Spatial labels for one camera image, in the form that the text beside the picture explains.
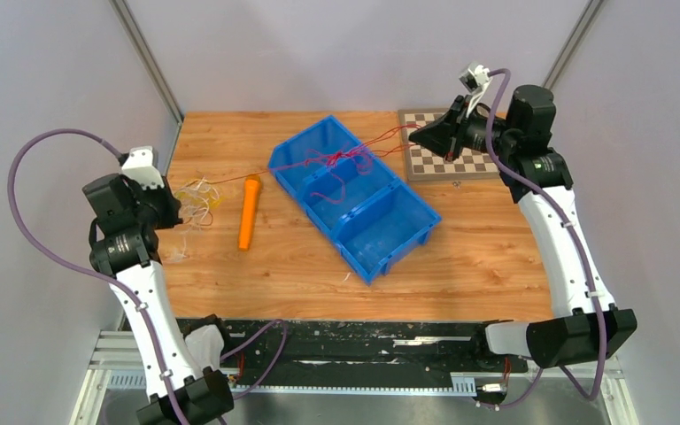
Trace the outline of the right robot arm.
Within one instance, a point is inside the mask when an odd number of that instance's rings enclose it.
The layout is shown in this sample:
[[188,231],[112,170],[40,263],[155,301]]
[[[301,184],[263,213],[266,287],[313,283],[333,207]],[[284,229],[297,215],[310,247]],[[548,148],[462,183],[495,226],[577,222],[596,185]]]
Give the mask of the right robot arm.
[[536,240],[553,317],[488,324],[484,336],[470,345],[470,357],[486,370],[506,355],[530,358],[542,368],[609,359],[637,330],[638,321],[632,310],[617,306],[587,247],[568,165],[549,145],[556,116],[553,93],[521,85],[505,118],[489,122],[489,114],[487,105],[458,96],[442,116],[408,139],[447,160],[465,150],[494,154],[499,176]]

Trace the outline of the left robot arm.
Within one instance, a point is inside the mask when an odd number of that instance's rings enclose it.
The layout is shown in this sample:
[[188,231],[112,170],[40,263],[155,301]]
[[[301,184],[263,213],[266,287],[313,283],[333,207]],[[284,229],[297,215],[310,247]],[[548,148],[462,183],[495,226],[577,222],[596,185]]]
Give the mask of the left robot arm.
[[83,187],[96,217],[89,232],[89,261],[108,279],[140,352],[148,403],[141,424],[206,424],[235,404],[220,371],[236,344],[221,333],[216,316],[183,334],[166,292],[157,230],[182,223],[181,203],[167,180],[145,187],[124,174],[108,174]]

